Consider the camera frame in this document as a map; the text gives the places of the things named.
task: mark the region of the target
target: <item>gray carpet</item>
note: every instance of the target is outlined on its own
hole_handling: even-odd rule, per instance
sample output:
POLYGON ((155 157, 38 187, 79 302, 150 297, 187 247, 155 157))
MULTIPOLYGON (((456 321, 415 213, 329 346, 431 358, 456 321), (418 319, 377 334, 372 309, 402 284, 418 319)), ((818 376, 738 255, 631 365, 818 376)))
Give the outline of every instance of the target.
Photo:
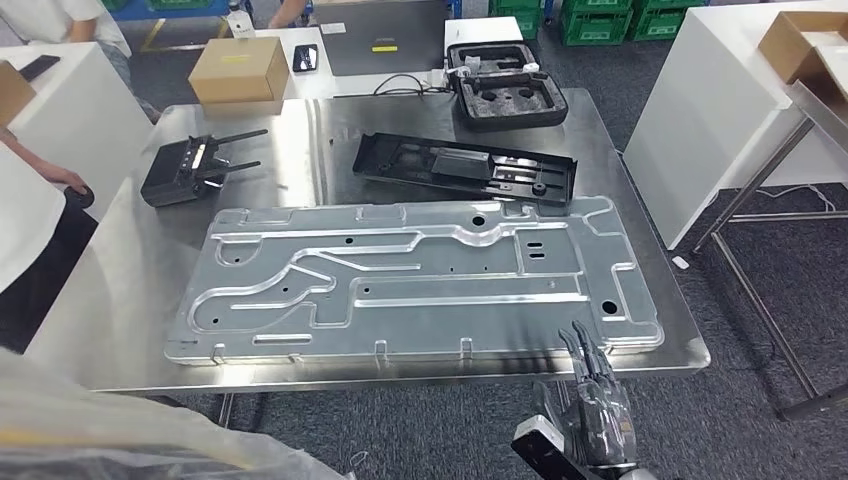
MULTIPOLYGON (((727 0, 722 3, 739 3, 727 0)), ((257 23, 270 18, 275 0, 254 0, 257 23)), ((485 4, 466 1, 465 16, 485 4)), ((122 24, 134 47, 150 22, 122 24)), ((202 42, 215 22, 168 22, 163 44, 202 42)), ((556 26, 532 42, 540 63, 562 87, 592 93, 613 142, 623 149, 668 53, 670 42, 617 47, 563 47, 556 26)), ((194 101, 186 76, 198 53, 138 54, 132 59, 137 93, 160 108, 194 101)), ((837 207, 848 193, 829 186, 837 207)), ((719 197, 693 231, 728 201, 719 197)), ((819 210, 809 192, 777 200, 757 195, 751 211, 819 210)), ((752 281, 784 327, 790 343, 820 389, 848 380, 848 222, 731 226, 726 231, 752 281)), ((703 372, 675 378, 625 381, 630 391, 643 464, 661 479, 848 478, 848 417, 844 412, 779 422, 772 409, 802 398, 785 362, 713 247, 679 254, 692 268, 675 269, 678 282, 712 353, 703 372)), ((182 398, 210 417, 217 398, 182 398)), ((515 425, 532 414, 527 383, 383 388, 241 395, 233 422, 303 448, 340 472, 367 451, 360 479, 537 478, 509 449, 515 425)))

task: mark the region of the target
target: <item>smartphone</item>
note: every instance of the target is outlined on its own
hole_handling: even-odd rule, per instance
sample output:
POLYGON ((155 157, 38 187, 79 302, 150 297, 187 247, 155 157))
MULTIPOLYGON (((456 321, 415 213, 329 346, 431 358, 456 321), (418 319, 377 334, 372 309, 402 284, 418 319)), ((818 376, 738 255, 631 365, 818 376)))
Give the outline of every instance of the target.
POLYGON ((292 70, 295 72, 311 72, 318 68, 318 45, 298 45, 294 47, 292 70))
POLYGON ((32 62, 29 65, 21 69, 21 76, 27 82, 31 82, 38 78, 39 75, 46 72, 48 68, 52 67, 59 61, 59 57, 54 57, 53 55, 42 55, 32 62))

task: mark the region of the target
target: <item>yellow label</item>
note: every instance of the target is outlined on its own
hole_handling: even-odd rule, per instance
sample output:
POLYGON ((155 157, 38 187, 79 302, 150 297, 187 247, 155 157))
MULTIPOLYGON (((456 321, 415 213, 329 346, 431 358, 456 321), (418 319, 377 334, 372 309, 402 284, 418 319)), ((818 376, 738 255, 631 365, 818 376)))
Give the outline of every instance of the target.
POLYGON ((250 55, 224 55, 221 63, 244 63, 250 59, 250 55))

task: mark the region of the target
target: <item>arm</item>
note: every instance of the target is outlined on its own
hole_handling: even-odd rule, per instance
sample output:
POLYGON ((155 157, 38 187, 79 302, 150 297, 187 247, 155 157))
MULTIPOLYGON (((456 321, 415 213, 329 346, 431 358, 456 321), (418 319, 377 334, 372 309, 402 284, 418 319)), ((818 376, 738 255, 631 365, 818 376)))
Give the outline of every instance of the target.
POLYGON ((97 30, 97 19, 74 20, 68 30, 68 41, 71 43, 93 42, 94 31, 97 30))
POLYGON ((306 8, 306 0, 285 0, 268 24, 268 28, 285 28, 306 8))
POLYGON ((15 153, 15 155, 19 156, 21 160, 26 162, 33 170, 38 172, 39 175, 44 177, 45 180, 52 183, 64 183, 65 185, 70 186, 74 190, 79 193, 86 193, 86 184, 82 178, 76 173, 62 168, 58 165, 53 165, 50 162, 45 161, 38 155, 32 153, 28 148, 21 145, 21 142, 18 141, 17 137, 7 130, 6 128, 0 127, 0 142, 4 143, 9 150, 15 153))
POLYGON ((71 28, 68 29, 68 41, 93 42, 97 20, 107 15, 100 0, 58 0, 58 3, 72 20, 71 28))

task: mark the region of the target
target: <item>white cable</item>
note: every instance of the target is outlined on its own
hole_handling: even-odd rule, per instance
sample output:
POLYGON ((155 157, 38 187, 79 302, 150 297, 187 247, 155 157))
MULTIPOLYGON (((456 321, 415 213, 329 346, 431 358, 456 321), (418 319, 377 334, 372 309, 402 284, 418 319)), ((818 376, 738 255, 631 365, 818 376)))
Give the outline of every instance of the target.
POLYGON ((824 211, 825 212, 835 212, 836 211, 836 205, 834 205, 833 202, 828 200, 827 197, 821 192, 821 190, 819 190, 818 188, 816 188, 816 187, 814 187, 813 185, 810 185, 810 184, 798 185, 798 186, 795 186, 795 187, 792 187, 792 188, 787 188, 786 190, 783 190, 783 191, 780 191, 780 192, 777 192, 777 193, 769 193, 765 190, 759 190, 758 189, 757 193, 765 195, 769 198, 778 198, 778 197, 782 197, 783 195, 786 195, 787 193, 792 193, 794 191, 803 190, 803 189, 811 190, 813 193, 815 193, 819 197, 819 200, 821 200, 824 203, 824 211))

